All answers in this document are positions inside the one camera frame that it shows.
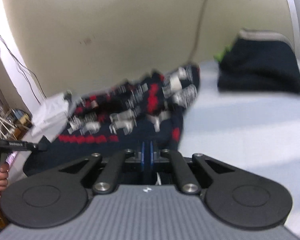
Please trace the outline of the person's left hand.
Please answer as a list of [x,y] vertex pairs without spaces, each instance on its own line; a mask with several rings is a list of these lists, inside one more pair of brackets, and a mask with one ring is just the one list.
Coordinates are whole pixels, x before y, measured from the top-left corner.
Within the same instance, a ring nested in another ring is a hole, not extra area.
[[0,167],[0,192],[5,191],[8,186],[9,169],[8,163],[3,163]]

